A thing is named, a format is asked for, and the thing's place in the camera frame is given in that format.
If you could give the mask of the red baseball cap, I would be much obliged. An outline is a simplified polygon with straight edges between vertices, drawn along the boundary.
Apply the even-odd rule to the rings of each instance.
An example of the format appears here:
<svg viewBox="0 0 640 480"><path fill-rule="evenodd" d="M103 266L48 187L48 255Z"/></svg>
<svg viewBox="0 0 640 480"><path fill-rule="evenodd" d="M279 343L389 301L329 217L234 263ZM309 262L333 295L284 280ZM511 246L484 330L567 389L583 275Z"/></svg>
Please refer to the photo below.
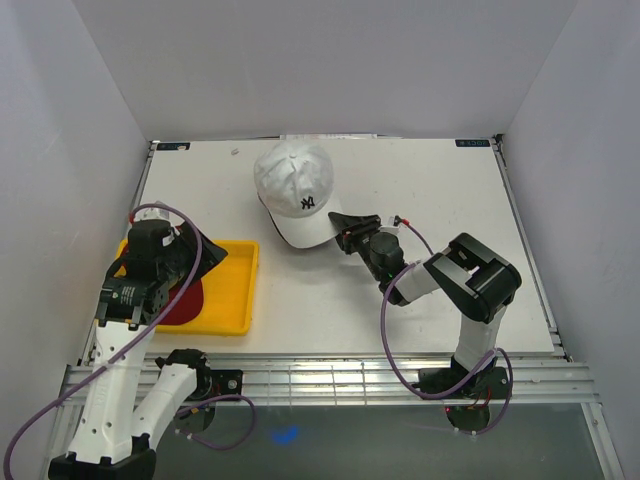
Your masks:
<svg viewBox="0 0 640 480"><path fill-rule="evenodd" d="M202 281L193 282L181 299L160 322L161 325L180 326L194 320L201 312L204 304Z"/></svg>

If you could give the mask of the white baseball cap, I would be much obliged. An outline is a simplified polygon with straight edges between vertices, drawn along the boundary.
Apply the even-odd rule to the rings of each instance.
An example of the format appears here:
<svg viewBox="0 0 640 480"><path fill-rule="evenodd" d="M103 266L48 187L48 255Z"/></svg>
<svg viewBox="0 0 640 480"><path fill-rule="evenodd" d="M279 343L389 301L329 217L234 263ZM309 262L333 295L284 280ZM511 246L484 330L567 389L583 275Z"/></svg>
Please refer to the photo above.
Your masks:
<svg viewBox="0 0 640 480"><path fill-rule="evenodd" d="M255 161L253 176L259 200L288 245L314 248L337 235L329 214L341 205L332 160L321 146L281 141Z"/></svg>

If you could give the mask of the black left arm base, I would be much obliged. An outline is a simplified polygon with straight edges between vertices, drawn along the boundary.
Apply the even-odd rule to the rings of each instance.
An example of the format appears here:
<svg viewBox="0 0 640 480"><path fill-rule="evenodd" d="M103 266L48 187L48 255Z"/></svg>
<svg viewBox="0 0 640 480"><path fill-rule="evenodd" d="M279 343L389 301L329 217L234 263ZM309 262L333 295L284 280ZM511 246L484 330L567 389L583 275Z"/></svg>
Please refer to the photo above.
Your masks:
<svg viewBox="0 0 640 480"><path fill-rule="evenodd" d="M205 399L241 395L243 389L244 372L240 369L211 369L205 375Z"/></svg>

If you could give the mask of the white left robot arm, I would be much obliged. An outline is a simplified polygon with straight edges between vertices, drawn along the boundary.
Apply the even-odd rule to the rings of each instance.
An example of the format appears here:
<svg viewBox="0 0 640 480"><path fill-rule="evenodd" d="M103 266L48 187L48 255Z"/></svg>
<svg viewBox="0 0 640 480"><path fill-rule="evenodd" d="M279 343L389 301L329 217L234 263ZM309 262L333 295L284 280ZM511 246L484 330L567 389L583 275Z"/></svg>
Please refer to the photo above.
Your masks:
<svg viewBox="0 0 640 480"><path fill-rule="evenodd" d="M202 355L161 370L141 404L135 402L144 358L156 326L188 288L227 256L192 222L132 223L121 255L105 275L96 310L96 352L88 394L66 453L48 468L51 479L150 479L157 443L181 403L212 387Z"/></svg>

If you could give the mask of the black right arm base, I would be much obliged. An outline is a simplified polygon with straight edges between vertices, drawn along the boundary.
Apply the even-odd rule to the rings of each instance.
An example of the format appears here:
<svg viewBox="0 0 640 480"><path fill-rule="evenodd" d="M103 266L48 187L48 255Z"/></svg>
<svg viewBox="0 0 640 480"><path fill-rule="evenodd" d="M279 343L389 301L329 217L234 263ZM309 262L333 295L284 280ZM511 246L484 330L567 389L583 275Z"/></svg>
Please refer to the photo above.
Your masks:
<svg viewBox="0 0 640 480"><path fill-rule="evenodd" d="M451 389L464 378L465 370L454 368L420 369L415 384L421 392L436 394ZM510 390L510 379L503 367L489 367L474 374L458 390L451 393L448 399L487 399L504 400Z"/></svg>

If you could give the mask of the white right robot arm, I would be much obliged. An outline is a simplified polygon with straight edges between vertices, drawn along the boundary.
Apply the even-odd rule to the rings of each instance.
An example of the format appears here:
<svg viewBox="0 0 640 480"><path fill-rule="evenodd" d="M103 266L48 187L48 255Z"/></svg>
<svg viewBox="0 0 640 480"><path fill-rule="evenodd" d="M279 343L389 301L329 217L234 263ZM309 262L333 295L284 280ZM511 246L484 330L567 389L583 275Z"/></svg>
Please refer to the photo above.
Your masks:
<svg viewBox="0 0 640 480"><path fill-rule="evenodd" d="M396 216L384 226L377 215L328 214L337 230L336 242L347 254L357 254L383 294L380 330L389 365L411 392L425 399L460 394L474 397L488 384L495 366L497 334L507 307L513 302L522 278L514 265L475 237L461 233L442 251L428 248L425 260L409 263L397 235L404 226L421 242L426 238L405 218ZM388 343L386 310L407 306L441 291L461 314L460 333L448 368L421 375L414 384L402 376Z"/></svg>

